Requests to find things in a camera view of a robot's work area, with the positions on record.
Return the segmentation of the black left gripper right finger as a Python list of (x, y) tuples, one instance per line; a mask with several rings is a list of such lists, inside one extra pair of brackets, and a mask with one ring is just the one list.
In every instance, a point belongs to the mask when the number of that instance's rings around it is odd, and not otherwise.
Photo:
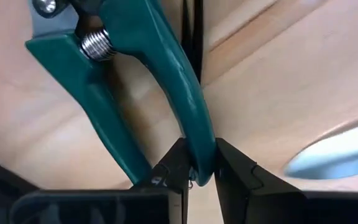
[(358, 192), (302, 191), (223, 138), (216, 143), (224, 224), (358, 224)]

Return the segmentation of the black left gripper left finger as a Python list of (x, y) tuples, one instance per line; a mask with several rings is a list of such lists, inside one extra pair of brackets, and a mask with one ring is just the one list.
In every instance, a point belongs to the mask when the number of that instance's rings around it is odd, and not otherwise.
[(10, 224), (186, 224), (190, 160), (178, 139), (151, 173), (125, 190), (38, 190), (11, 208)]

